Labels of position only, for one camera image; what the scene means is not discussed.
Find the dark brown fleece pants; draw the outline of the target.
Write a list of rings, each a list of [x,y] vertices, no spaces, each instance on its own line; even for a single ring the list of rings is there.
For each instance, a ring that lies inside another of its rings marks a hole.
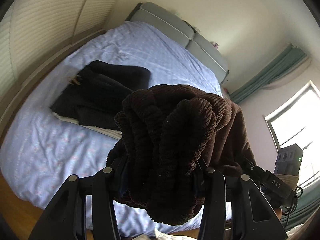
[[[199,163],[237,177],[243,160],[254,160],[242,109],[189,85],[137,90],[124,99],[115,121],[121,139],[106,163],[128,157],[115,200],[144,209],[157,223],[182,225],[199,213]]]

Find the stack of folded dark clothes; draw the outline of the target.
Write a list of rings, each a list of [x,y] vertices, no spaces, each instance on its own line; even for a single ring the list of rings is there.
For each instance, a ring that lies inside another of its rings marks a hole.
[[[50,109],[62,121],[118,140],[121,131],[114,117],[122,111],[122,101],[129,94],[148,88],[150,76],[144,67],[96,60],[71,77]]]

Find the green curtain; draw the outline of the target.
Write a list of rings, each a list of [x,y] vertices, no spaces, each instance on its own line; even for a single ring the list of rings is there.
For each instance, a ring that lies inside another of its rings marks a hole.
[[[259,89],[290,74],[298,67],[298,64],[306,58],[307,54],[304,51],[289,44],[256,76],[231,93],[229,95],[230,99],[237,104],[243,102]]]

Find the grey upholstered headboard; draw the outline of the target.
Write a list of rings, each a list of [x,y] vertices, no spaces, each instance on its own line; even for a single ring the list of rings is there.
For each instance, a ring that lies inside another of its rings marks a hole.
[[[126,18],[131,22],[144,22],[188,50],[223,84],[229,74],[226,59],[187,21],[152,2],[138,3]]]

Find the white louvered wardrobe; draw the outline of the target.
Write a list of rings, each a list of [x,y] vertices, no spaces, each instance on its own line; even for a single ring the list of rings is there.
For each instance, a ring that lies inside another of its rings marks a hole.
[[[6,0],[1,12],[1,128],[53,65],[104,31],[118,0]]]

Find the window with green frame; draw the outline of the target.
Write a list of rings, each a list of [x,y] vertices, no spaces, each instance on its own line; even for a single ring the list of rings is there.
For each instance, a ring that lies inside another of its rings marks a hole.
[[[276,149],[293,144],[303,150],[298,186],[319,180],[319,89],[312,81],[265,117]]]

